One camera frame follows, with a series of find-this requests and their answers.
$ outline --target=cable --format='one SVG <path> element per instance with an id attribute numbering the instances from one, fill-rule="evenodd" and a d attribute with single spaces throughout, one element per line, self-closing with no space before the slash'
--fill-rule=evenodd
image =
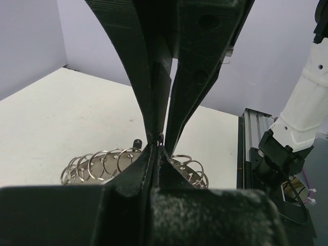
<path id="1" fill-rule="evenodd" d="M 293 191 L 294 194 L 295 194 L 295 197 L 297 198 L 298 202 L 300 203 L 300 206 L 301 206 L 301 208 L 302 208 L 302 210 L 303 210 L 303 213 L 304 213 L 304 220 L 305 220 L 305 222 L 297 222 L 297 221 L 295 221 L 295 220 L 293 220 L 293 219 L 291 219 L 291 218 L 289 218 L 289 217 L 287 217 L 287 216 L 281 214 L 279 211 L 278 211 L 278 213 L 280 214 L 281 217 L 283 217 L 283 218 L 285 218 L 285 219 L 287 219 L 287 220 L 289 220 L 289 221 L 291 221 L 291 222 L 293 222 L 293 223 L 295 223 L 295 224 L 300 224 L 300 225 L 303 226 L 303 225 L 307 224 L 307 222 L 308 222 L 308 219 L 309 219 L 308 211 L 306 210 L 306 207 L 305 207 L 305 205 L 304 205 L 302 199 L 299 197 L 299 194 L 298 194 L 297 191 L 295 190 L 295 188 L 294 188 L 292 182 L 290 181 L 290 179 L 289 179 L 289 178 L 288 178 L 283 172 L 281 172 L 281 174 L 282 174 L 282 175 L 284 176 L 284 178 L 287 180 L 288 185 L 291 187 L 292 191 Z"/>

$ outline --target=purple cable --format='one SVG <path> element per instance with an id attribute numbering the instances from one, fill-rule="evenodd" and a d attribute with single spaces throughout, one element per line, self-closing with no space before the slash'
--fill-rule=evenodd
<path id="1" fill-rule="evenodd" d="M 313 189 L 311 183 L 310 183 L 309 180 L 308 180 L 308 176 L 307 176 L 307 174 L 306 174 L 305 168 L 303 168 L 302 171 L 303 171 L 303 176 L 304 176 L 304 178 L 305 178 L 305 182 L 306 182 L 307 188 L 308 188 L 309 190 L 310 190 L 310 189 Z M 303 203 L 304 203 L 304 204 L 309 203 L 309 202 L 310 202 L 310 199 L 312 199 L 313 196 L 314 196 L 314 192 L 313 192 L 312 190 L 309 191 L 308 197 L 303 201 Z"/>

